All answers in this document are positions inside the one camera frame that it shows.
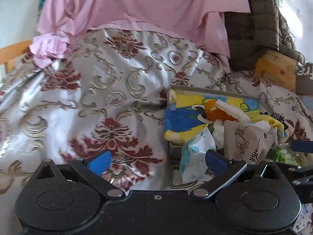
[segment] brown quilted jacket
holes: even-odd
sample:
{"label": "brown quilted jacket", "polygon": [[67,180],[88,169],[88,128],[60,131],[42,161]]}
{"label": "brown quilted jacket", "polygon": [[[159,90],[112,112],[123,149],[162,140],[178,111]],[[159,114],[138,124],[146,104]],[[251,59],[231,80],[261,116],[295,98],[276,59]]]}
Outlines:
{"label": "brown quilted jacket", "polygon": [[304,64],[304,56],[295,50],[289,28],[279,13],[276,0],[248,0],[250,13],[225,12],[233,70],[253,70],[268,49],[278,51]]}

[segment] wooden headboard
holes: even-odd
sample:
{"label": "wooden headboard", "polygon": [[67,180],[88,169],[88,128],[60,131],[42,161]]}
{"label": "wooden headboard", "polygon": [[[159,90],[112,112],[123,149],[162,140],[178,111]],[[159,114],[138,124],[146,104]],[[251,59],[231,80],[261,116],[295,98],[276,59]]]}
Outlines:
{"label": "wooden headboard", "polygon": [[0,65],[5,64],[6,72],[8,73],[14,68],[14,58],[29,52],[28,46],[32,43],[32,40],[19,42],[5,48],[0,49]]}

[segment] open box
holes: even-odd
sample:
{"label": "open box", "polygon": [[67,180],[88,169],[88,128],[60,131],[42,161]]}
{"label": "open box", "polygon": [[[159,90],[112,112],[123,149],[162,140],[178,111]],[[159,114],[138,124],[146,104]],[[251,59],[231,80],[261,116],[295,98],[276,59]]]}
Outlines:
{"label": "open box", "polygon": [[[171,89],[174,90],[177,94],[184,94],[184,95],[209,94],[210,96],[226,96],[226,97],[235,97],[235,98],[242,98],[242,99],[253,99],[253,100],[256,100],[258,102],[260,112],[264,113],[267,111],[269,113],[272,113],[272,110],[265,103],[262,103],[259,98],[256,98],[253,96],[241,95],[241,94],[218,91],[218,90],[211,90],[211,89],[206,89],[206,88],[196,88],[196,87],[176,86],[176,85],[171,85],[169,90],[168,90],[167,106],[169,106],[169,104],[175,102],[175,100],[173,99],[173,96],[170,94]],[[181,155],[182,147],[181,146],[175,146],[172,144],[172,142],[169,142],[169,152],[170,152],[171,158],[180,159],[182,156]]]}

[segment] floral bedspread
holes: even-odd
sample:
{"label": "floral bedspread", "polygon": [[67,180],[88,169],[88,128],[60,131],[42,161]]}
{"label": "floral bedspread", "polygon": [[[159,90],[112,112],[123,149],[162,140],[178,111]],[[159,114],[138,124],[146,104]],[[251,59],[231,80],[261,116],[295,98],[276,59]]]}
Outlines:
{"label": "floral bedspread", "polygon": [[259,97],[295,127],[294,138],[313,139],[313,116],[295,94],[248,71],[225,74],[214,54],[188,40],[154,32],[90,31],[66,60],[46,70],[24,54],[2,83],[2,235],[20,231],[16,197],[45,158],[61,164],[106,148],[112,164],[102,177],[124,191],[190,190],[203,183],[179,184],[173,176],[179,164],[170,164],[163,138],[170,84]]}

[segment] crumpled pink fabric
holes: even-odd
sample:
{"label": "crumpled pink fabric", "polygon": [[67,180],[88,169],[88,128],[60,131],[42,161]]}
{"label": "crumpled pink fabric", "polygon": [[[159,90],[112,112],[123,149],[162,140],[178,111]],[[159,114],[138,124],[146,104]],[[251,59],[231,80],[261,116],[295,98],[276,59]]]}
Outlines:
{"label": "crumpled pink fabric", "polygon": [[[248,0],[46,0],[37,28],[43,35],[34,38],[32,52],[35,62],[45,66],[46,56],[66,55],[65,43],[75,42],[88,29],[109,24],[126,30],[174,33],[209,52],[230,57],[225,11],[249,13]],[[56,42],[47,39],[57,40],[59,48],[50,48]]]}

